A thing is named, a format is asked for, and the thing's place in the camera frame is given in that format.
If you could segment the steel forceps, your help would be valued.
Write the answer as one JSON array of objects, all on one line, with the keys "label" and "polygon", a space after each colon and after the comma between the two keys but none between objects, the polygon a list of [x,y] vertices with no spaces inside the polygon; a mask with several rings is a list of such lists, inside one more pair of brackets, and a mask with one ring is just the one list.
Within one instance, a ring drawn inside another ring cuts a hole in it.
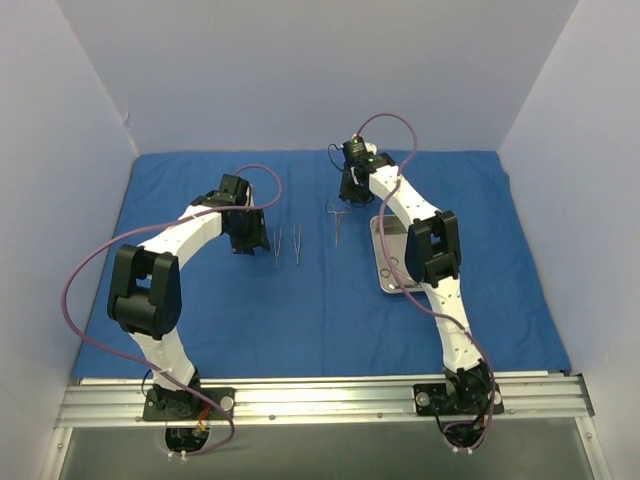
[{"label": "steel forceps", "polygon": [[336,207],[332,204],[329,204],[326,207],[326,212],[334,217],[334,245],[335,246],[339,245],[342,217],[344,215],[348,215],[350,211],[351,211],[351,208],[349,206]]}]

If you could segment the blue surgical drape cloth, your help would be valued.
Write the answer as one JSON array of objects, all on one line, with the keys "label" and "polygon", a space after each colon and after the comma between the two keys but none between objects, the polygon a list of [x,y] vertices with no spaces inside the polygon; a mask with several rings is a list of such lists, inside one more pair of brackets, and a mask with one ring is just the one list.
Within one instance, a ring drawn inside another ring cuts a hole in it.
[{"label": "blue surgical drape cloth", "polygon": [[[340,174],[317,151],[179,152],[138,158],[118,233],[176,219],[198,195],[239,172],[266,204],[274,252],[235,255],[209,243],[181,273],[178,323],[205,378],[436,374],[434,320],[379,286],[369,223],[377,204],[353,209],[334,245]],[[473,335],[498,371],[570,369],[498,156],[487,151],[417,154],[406,169],[430,203],[454,212],[461,239],[461,293]],[[296,265],[293,226],[302,226]]]}]

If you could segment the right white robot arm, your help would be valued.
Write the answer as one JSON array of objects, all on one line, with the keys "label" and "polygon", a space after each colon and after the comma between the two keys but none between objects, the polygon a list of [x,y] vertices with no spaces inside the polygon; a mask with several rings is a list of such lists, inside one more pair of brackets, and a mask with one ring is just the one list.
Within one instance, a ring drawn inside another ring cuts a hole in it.
[{"label": "right white robot arm", "polygon": [[385,202],[406,229],[404,265],[430,303],[439,332],[447,385],[444,400],[464,413],[483,400],[493,401],[496,385],[480,347],[472,338],[460,286],[461,252],[457,217],[430,204],[400,173],[400,167],[372,144],[342,145],[340,198],[365,195]]}]

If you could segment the steel instrument tray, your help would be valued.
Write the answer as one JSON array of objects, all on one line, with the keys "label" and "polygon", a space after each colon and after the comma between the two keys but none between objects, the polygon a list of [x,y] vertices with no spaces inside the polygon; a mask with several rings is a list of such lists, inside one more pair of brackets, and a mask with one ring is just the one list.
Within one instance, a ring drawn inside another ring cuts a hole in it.
[{"label": "steel instrument tray", "polygon": [[[420,284],[416,283],[411,278],[404,263],[405,247],[407,243],[406,227],[394,215],[385,215],[383,225],[383,236],[386,239],[388,245],[388,256],[385,256],[382,247],[379,216],[376,215],[371,218],[370,233],[381,290],[389,295],[401,294],[402,290],[400,285],[403,285],[411,293],[422,292],[423,289],[421,288]],[[381,279],[379,277],[379,270],[386,266],[391,256],[394,256],[398,259],[397,268],[393,267],[392,265],[389,266],[389,268],[392,270],[394,278],[391,280]]]}]

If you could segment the steel tweezers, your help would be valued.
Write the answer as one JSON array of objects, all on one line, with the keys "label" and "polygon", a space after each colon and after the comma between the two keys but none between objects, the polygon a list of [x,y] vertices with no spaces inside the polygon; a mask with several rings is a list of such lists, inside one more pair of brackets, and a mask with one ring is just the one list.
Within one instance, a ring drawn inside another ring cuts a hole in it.
[{"label": "steel tweezers", "polygon": [[293,226],[293,243],[294,243],[294,252],[296,265],[299,266],[301,262],[301,240],[302,240],[302,226],[294,225]]},{"label": "steel tweezers", "polygon": [[283,228],[281,226],[277,226],[273,230],[273,252],[274,252],[274,262],[275,268],[279,268],[279,259],[281,255],[281,245],[282,245],[282,234]]}]

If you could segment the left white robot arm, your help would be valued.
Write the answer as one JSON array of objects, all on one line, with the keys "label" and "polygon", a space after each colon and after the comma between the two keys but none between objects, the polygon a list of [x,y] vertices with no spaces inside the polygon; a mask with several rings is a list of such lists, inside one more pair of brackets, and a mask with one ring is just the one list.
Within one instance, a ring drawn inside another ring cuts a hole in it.
[{"label": "left white robot arm", "polygon": [[220,185],[194,199],[175,222],[154,237],[121,246],[115,255],[108,317],[131,336],[153,374],[153,392],[179,419],[202,405],[197,369],[182,345],[181,269],[209,242],[228,236],[234,254],[270,250],[264,211],[254,205],[250,182],[225,174]]}]

